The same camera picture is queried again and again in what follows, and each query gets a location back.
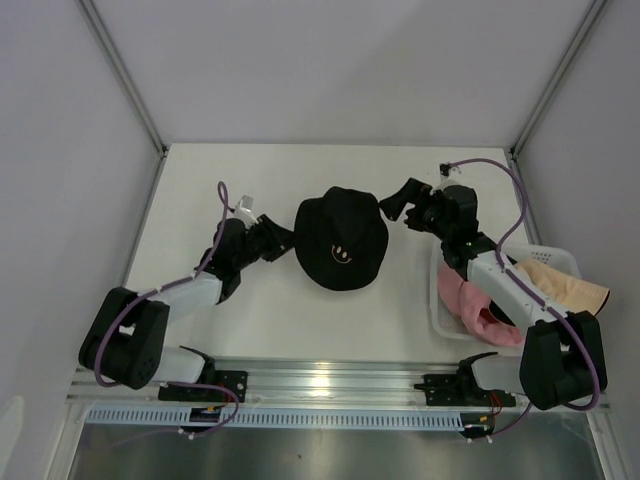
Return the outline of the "aluminium mounting rail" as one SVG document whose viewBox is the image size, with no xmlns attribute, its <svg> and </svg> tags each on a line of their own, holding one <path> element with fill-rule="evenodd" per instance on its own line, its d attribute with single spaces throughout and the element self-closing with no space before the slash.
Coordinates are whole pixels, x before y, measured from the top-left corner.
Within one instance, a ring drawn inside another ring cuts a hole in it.
<svg viewBox="0 0 640 480">
<path fill-rule="evenodd" d="M 246 371 L 244 407 L 410 410 L 426 405 L 413 388 L 425 374 L 449 374 L 456 363 L 302 361 L 220 358 L 217 369 Z M 163 405 L 159 382 L 140 390 L 97 385 L 78 367 L 65 396 L 68 404 Z"/>
</svg>

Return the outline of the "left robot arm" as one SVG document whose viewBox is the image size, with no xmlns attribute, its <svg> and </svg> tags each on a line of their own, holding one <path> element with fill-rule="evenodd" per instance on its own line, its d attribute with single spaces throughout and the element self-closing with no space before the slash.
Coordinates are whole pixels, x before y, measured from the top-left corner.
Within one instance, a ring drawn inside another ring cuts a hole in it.
<svg viewBox="0 0 640 480">
<path fill-rule="evenodd" d="M 99 385 L 139 390 L 151 382 L 182 388 L 194 400 L 216 388 L 215 361 L 190 347 L 165 344 L 168 326 L 228 300 L 241 271 L 273 262 L 294 246 L 294 233 L 261 215 L 219 223 L 213 245 L 188 276 L 146 293 L 115 287 L 105 296 L 78 354 Z"/>
</svg>

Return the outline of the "pink bucket hat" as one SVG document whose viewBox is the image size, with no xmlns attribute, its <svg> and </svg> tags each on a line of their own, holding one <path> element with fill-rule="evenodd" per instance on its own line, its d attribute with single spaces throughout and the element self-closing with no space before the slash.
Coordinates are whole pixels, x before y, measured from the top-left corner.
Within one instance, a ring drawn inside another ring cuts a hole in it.
<svg viewBox="0 0 640 480">
<path fill-rule="evenodd" d="M 516 347 L 524 342 L 518 328 L 499 321 L 490 312 L 490 297 L 446 263 L 438 269 L 437 292 L 447 310 L 477 339 L 499 347 Z"/>
</svg>

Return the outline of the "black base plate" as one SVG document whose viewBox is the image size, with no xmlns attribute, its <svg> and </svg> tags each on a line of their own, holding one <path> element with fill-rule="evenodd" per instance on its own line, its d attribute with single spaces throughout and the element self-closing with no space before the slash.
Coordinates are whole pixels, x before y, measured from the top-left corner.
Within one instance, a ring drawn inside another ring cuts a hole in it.
<svg viewBox="0 0 640 480">
<path fill-rule="evenodd" d="M 516 406 L 514 395 L 501 390 L 483 390 L 472 377 L 462 374 L 425 374 L 413 388 L 424 394 L 427 406 Z"/>
<path fill-rule="evenodd" d="M 245 401 L 247 392 L 248 373 L 239 370 L 209 370 L 200 375 L 192 384 L 182 385 L 170 382 L 158 391 L 158 399 L 166 402 L 234 402 L 229 393 L 220 391 L 226 389 L 233 393 L 240 403 Z"/>
</svg>

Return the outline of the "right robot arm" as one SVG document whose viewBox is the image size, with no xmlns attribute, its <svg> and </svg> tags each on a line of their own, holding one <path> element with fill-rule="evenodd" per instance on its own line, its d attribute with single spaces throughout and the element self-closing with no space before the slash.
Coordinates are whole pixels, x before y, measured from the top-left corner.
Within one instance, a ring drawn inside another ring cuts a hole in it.
<svg viewBox="0 0 640 480">
<path fill-rule="evenodd" d="M 599 403 L 607 378 L 598 320 L 544 295 L 480 231 L 474 189 L 436 190 L 409 179 L 379 206 L 389 220 L 438 238 L 445 263 L 486 293 L 525 337 L 520 356 L 469 358 L 470 370 L 455 381 L 460 399 L 477 404 L 499 390 L 523 395 L 539 410 L 587 411 Z"/>
</svg>

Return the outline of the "aluminium frame post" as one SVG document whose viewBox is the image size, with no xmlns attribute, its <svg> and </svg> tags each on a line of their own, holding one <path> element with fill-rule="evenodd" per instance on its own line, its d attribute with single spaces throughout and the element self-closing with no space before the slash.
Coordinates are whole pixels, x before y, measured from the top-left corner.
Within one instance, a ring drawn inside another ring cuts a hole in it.
<svg viewBox="0 0 640 480">
<path fill-rule="evenodd" d="M 134 117 L 141 126 L 156 154 L 160 158 L 163 158 L 166 154 L 167 146 L 161 138 L 156 123 L 96 2 L 92 0 L 78 0 L 75 1 L 75 4 L 93 35 L 112 75 L 118 83 L 121 93 L 128 102 Z"/>
<path fill-rule="evenodd" d="M 609 0 L 593 0 L 588 2 L 587 9 L 580 17 L 568 42 L 563 47 L 532 109 L 527 114 L 524 123 L 518 130 L 514 142 L 509 148 L 509 156 L 512 161 L 517 162 L 523 153 L 525 146 L 568 79 L 571 70 L 586 48 L 610 4 L 611 1 Z"/>
</svg>

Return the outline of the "white plastic basket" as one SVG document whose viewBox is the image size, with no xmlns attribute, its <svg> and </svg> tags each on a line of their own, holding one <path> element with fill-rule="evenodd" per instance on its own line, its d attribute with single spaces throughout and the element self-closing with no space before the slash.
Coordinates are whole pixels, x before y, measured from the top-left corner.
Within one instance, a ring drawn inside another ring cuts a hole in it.
<svg viewBox="0 0 640 480">
<path fill-rule="evenodd" d="M 557 303 L 540 291 L 525 273 L 516 268 L 519 262 L 527 259 L 538 260 L 565 274 L 581 279 L 577 263 L 567 251 L 523 243 L 505 245 L 502 248 L 502 264 L 498 263 L 493 251 L 481 255 L 480 262 L 473 265 L 473 274 L 468 278 L 462 277 L 490 297 L 490 312 L 499 321 L 518 328 L 524 336 L 524 341 L 527 330 L 537 321 L 553 322 L 555 320 L 548 311 L 550 307 L 561 314 L 580 313 L 572 312 L 564 305 Z M 430 263 L 429 304 L 432 326 L 445 338 L 485 343 L 469 334 L 461 320 L 451 314 L 439 298 L 437 274 L 443 263 L 446 262 L 442 248 L 438 246 L 432 253 Z"/>
</svg>

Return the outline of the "right aluminium frame post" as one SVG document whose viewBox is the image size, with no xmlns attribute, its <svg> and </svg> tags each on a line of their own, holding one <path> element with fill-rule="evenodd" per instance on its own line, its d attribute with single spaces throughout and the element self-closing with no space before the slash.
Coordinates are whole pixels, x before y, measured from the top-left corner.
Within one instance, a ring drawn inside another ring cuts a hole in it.
<svg viewBox="0 0 640 480">
<path fill-rule="evenodd" d="M 512 161 L 517 162 L 523 153 L 525 146 L 568 79 L 571 70 L 586 48 L 610 4 L 611 1 L 609 0 L 593 0 L 588 2 L 587 9 L 580 17 L 568 42 L 563 47 L 532 109 L 527 114 L 524 123 L 518 130 L 514 142 L 509 148 L 509 156 Z"/>
</svg>

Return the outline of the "left aluminium frame post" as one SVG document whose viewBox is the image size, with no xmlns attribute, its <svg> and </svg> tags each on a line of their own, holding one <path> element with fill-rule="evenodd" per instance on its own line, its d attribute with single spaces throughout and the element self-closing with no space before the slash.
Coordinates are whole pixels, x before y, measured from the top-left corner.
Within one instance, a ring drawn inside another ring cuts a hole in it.
<svg viewBox="0 0 640 480">
<path fill-rule="evenodd" d="M 96 2 L 92 0 L 78 0 L 75 1 L 75 4 L 93 35 L 112 75 L 118 83 L 121 93 L 128 102 L 134 117 L 141 126 L 156 154 L 160 158 L 163 158 L 166 154 L 167 146 L 161 138 L 156 123 Z"/>
</svg>

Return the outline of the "black smiley bucket hat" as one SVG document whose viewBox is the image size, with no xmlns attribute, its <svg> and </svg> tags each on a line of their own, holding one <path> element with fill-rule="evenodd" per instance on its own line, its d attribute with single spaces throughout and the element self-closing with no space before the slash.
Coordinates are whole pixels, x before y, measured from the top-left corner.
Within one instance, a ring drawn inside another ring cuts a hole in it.
<svg viewBox="0 0 640 480">
<path fill-rule="evenodd" d="M 302 201 L 294 222 L 294 249 L 305 274 L 324 289 L 346 292 L 376 280 L 389 232 L 378 200 L 338 186 Z"/>
</svg>

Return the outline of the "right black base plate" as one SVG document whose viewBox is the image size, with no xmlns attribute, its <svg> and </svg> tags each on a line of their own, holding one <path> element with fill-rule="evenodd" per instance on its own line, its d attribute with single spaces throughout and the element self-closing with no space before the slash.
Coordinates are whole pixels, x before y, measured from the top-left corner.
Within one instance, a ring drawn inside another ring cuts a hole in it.
<svg viewBox="0 0 640 480">
<path fill-rule="evenodd" d="M 413 388 L 424 394 L 427 406 L 516 406 L 514 395 L 501 390 L 483 390 L 472 377 L 462 374 L 425 374 Z"/>
</svg>

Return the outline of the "beige bucket hat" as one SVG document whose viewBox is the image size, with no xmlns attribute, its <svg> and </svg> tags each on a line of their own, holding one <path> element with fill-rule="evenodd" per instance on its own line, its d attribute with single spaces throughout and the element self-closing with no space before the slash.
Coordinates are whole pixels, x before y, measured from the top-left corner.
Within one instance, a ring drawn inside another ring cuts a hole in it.
<svg viewBox="0 0 640 480">
<path fill-rule="evenodd" d="M 608 288 L 565 274 L 538 260 L 521 261 L 516 268 L 540 291 L 572 312 L 588 311 L 596 316 L 609 300 Z"/>
</svg>

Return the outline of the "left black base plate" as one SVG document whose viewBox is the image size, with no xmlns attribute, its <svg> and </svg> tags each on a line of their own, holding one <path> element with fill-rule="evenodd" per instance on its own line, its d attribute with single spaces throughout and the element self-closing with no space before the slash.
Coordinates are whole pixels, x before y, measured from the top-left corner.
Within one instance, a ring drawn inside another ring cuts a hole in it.
<svg viewBox="0 0 640 480">
<path fill-rule="evenodd" d="M 200 375 L 192 384 L 182 385 L 170 382 L 158 391 L 158 399 L 166 402 L 234 402 L 229 393 L 220 391 L 226 389 L 233 393 L 240 403 L 245 401 L 247 392 L 248 373 L 239 370 L 209 370 Z"/>
</svg>

